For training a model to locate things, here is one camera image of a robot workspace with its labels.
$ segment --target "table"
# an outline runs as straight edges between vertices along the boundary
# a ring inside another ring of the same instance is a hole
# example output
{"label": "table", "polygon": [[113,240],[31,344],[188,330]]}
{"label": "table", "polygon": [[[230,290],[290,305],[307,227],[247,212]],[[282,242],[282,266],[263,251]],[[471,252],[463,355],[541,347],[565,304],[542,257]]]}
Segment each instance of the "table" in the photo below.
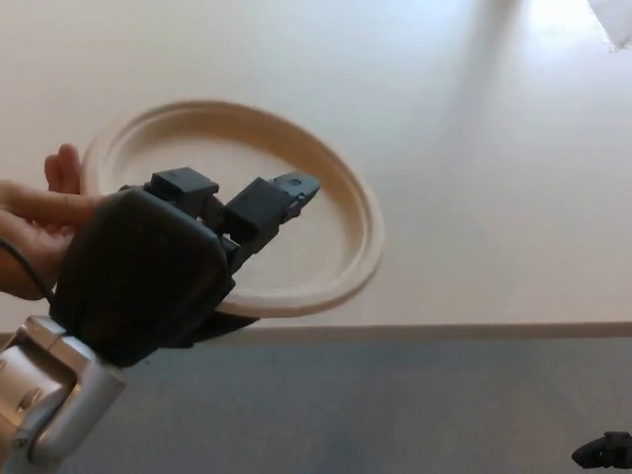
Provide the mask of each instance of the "table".
{"label": "table", "polygon": [[[174,100],[284,116],[382,205],[349,303],[226,342],[632,335],[632,53],[585,0],[8,0],[0,176]],[[0,332],[43,303],[0,300]]]}

